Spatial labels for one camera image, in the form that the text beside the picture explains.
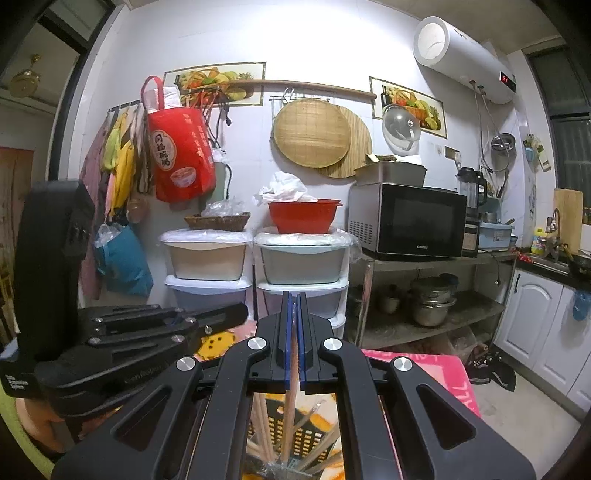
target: red plastic basin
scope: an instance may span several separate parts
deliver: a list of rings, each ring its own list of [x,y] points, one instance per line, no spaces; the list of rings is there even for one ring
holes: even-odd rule
[[[271,202],[269,213],[279,233],[328,233],[340,200]]]

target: pink cloth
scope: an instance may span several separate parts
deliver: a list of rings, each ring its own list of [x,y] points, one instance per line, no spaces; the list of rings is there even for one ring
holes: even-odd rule
[[[423,355],[419,353],[393,353],[363,350],[365,356],[389,362],[398,356],[406,356],[437,380],[473,413],[480,415],[478,403],[462,361],[453,355]]]
[[[95,223],[99,216],[103,215],[103,212],[99,212],[98,208],[98,194],[99,194],[99,182],[100,182],[100,165],[103,159],[103,150],[105,148],[105,141],[107,133],[109,132],[109,116],[105,118],[105,121],[101,125],[95,139],[92,141],[92,145],[88,149],[88,153],[84,159],[84,165],[82,165],[82,171],[80,172],[80,180],[84,183],[92,203],[95,206],[95,218],[93,224],[90,227],[90,238],[88,240],[88,246],[86,247],[86,257],[80,265],[80,285],[82,287],[82,293],[85,297],[93,300],[97,300],[100,295],[100,289],[102,281],[100,275],[96,271],[95,267]]]

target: chopstick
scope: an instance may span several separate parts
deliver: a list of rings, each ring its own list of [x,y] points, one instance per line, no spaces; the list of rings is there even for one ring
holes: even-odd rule
[[[308,454],[306,458],[300,461],[295,467],[294,470],[301,471],[308,467],[314,460],[316,460],[322,452],[324,452],[328,446],[337,441],[340,436],[339,431],[339,424],[336,423],[327,433],[324,434],[322,440],[318,442],[312,451]]]
[[[300,376],[298,374],[298,349],[295,325],[291,329],[291,357],[290,357],[290,390],[285,394],[283,407],[283,435],[279,454],[280,462],[287,465],[290,460],[291,445],[294,436],[294,421],[296,417],[296,397],[300,390]]]
[[[255,393],[253,395],[251,419],[255,426],[256,439],[259,441],[263,460],[269,463],[274,462],[275,453],[271,443],[267,399],[264,393]]]

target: pink mat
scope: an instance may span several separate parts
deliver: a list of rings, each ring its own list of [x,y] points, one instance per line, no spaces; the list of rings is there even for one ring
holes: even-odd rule
[[[423,355],[419,353],[378,352],[363,350],[366,356],[389,362],[397,356],[406,356],[437,380],[448,392],[476,415],[481,417],[476,397],[462,361],[453,355]]]

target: red tote bag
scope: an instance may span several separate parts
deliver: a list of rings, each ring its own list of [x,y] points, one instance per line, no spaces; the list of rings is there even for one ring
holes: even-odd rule
[[[212,149],[203,114],[194,108],[164,108],[164,86],[159,77],[148,77],[158,87],[158,110],[148,114],[150,151],[156,163],[156,198],[177,203],[203,195],[216,186]]]

